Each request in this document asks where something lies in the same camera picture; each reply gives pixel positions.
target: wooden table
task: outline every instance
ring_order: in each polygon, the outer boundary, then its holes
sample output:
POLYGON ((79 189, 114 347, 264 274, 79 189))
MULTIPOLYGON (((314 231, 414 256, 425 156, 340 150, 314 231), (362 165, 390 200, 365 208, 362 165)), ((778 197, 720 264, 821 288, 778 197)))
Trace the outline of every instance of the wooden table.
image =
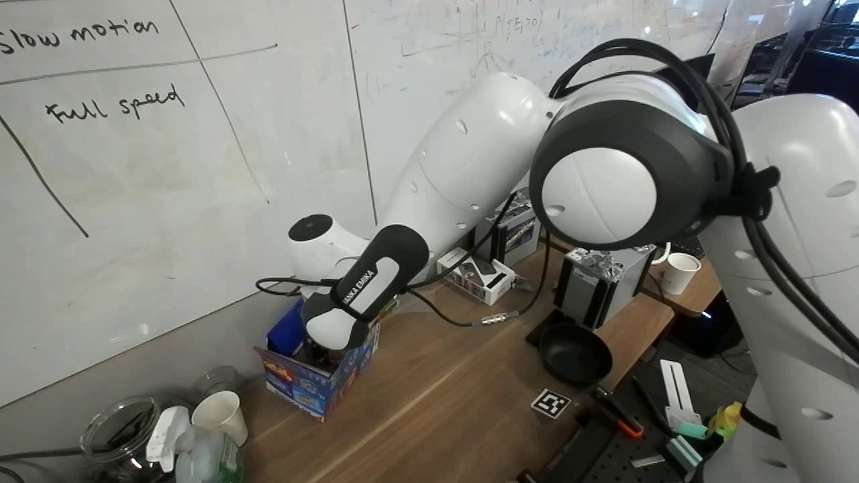
MULTIPOLYGON (((327 420, 314 423, 291 404, 252 384, 244 394, 250 444, 244 445, 252 483, 287 480, 509 480, 522 471, 539 472, 569 440, 575 423, 567 412, 551 423, 528 409, 554 389, 579 397, 551 378, 538 350, 523 339, 551 315, 551 291, 562 256, 554 256, 547 291, 518 322, 463 330, 442 325, 420 302, 406 302, 382 325, 382 350, 327 420)), ((518 274, 538 279, 542 256, 531 256, 518 274)), ((708 266, 680 299, 704 309, 720 294, 708 266)), ((448 288, 426 296, 448 315, 471 321, 495 315, 448 288)), ((516 309, 523 294, 503 306, 516 309)), ((649 345, 665 330, 675 313, 638 296, 617 321, 601 329, 614 366, 603 388, 614 388, 649 345)))

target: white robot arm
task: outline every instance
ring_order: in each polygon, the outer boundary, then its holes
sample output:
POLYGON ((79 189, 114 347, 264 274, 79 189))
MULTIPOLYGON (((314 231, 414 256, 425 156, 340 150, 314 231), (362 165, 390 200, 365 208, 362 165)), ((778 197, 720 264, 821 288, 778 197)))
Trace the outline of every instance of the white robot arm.
POLYGON ((649 76, 567 86, 582 64, 614 54, 680 64, 652 43, 614 40, 567 71, 551 98, 518 76, 491 76, 417 149, 371 244, 327 217, 300 221, 291 231, 296 251, 326 248, 331 262, 348 262, 331 294, 309 299, 309 335, 327 350, 359 345, 367 322, 528 176, 542 225, 578 248, 701 233, 759 373, 754 412, 782 432, 773 440, 740 427, 705 480, 850 480, 859 475, 856 115, 836 101, 785 98, 736 113, 736 130, 681 67, 705 115, 649 76), (793 279, 814 291, 793 294, 793 279))

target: whiteboard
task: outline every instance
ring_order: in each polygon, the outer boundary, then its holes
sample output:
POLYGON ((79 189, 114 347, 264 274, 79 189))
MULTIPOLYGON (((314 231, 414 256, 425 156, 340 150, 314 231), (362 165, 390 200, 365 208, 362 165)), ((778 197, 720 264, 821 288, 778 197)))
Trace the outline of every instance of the whiteboard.
MULTIPOLYGON (((432 121, 500 71, 544 93, 587 48, 646 39, 708 54, 727 0, 347 0, 367 160, 379 208, 432 121)), ((601 62, 595 76, 630 62, 601 62)))
POLYGON ((365 165, 340 3, 2 3, 0 407, 371 233, 365 165))

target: wooden desk surface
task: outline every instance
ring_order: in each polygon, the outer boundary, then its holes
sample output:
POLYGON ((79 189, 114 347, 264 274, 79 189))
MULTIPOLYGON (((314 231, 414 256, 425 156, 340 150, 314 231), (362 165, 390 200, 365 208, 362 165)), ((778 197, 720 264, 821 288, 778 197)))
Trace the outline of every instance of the wooden desk surface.
MULTIPOLYGON (((538 279, 542 256, 518 272, 538 279)), ((551 291, 558 262, 547 274, 547 291, 522 321, 496 329, 463 330, 442 325, 420 302, 406 302, 382 325, 382 350, 371 369, 348 388, 348 394, 327 420, 314 423, 291 404, 252 384, 244 394, 250 444, 244 445, 252 483, 284 480, 509 480, 522 471, 542 471, 573 435, 573 413, 551 423, 528 409, 542 393, 573 394, 551 378, 538 350, 523 339, 551 315, 551 291)), ((720 286, 705 266, 680 299, 687 309, 704 309, 720 286)), ((448 288, 426 291, 448 315, 471 321, 500 309, 481 309, 448 288)), ((508 296, 516 309, 527 296, 508 296)), ((617 321, 601 329, 614 369, 614 388, 646 347, 662 333, 675 313, 638 296, 617 321)))

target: blue box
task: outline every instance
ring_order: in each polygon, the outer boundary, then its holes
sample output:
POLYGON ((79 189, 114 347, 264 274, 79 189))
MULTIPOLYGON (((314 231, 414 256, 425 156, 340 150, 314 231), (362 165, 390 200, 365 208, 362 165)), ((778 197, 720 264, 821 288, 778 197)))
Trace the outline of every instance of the blue box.
POLYGON ((348 351, 336 351, 339 362, 327 369, 297 361, 307 351, 307 333, 296 303, 272 330, 268 350, 257 350, 268 393, 291 401, 300 412, 326 423, 343 401, 348 384, 367 369, 379 350, 379 325, 367 333, 367 341, 348 351))

